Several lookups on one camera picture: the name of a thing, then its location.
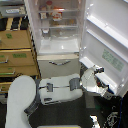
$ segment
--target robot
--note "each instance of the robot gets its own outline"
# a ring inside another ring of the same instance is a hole
[[[72,101],[80,98],[85,90],[105,96],[108,86],[98,87],[95,77],[95,74],[102,72],[104,72],[103,68],[94,65],[87,69],[81,78],[79,74],[52,77],[41,81],[34,81],[25,75],[16,78],[8,92],[5,128],[31,128],[28,116],[38,108],[40,102],[49,105]]]

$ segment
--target white refrigerator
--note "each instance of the white refrigerator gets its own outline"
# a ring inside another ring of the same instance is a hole
[[[57,69],[49,64],[56,57],[66,61],[51,63],[65,66],[68,59],[79,59],[87,68],[104,68],[96,76],[114,95],[126,94],[128,0],[25,0],[25,6],[42,76],[52,70],[54,76]],[[77,61],[70,63],[69,69],[72,67],[76,72],[80,70]],[[62,68],[58,69],[61,75],[66,70]]]

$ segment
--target open refrigerator door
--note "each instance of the open refrigerator door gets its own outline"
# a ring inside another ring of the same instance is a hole
[[[104,68],[95,76],[111,93],[121,97],[128,91],[127,12],[128,4],[123,0],[86,0],[79,54],[87,68]]]

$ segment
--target wooden cabinet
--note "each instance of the wooden cabinet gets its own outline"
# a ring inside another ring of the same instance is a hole
[[[7,93],[17,76],[40,76],[29,29],[11,31],[8,26],[11,22],[6,31],[0,31],[0,93]]]

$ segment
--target drawer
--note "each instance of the drawer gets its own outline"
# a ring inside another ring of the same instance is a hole
[[[24,65],[34,65],[31,49],[0,51],[0,67]]]
[[[0,67],[0,77],[16,77],[19,74],[38,75],[36,66]]]
[[[1,93],[7,93],[11,83],[12,82],[2,82],[2,83],[0,83],[0,94]]]
[[[30,48],[27,30],[0,31],[0,49]]]
[[[75,54],[37,56],[37,61],[42,78],[80,74],[79,56]]]

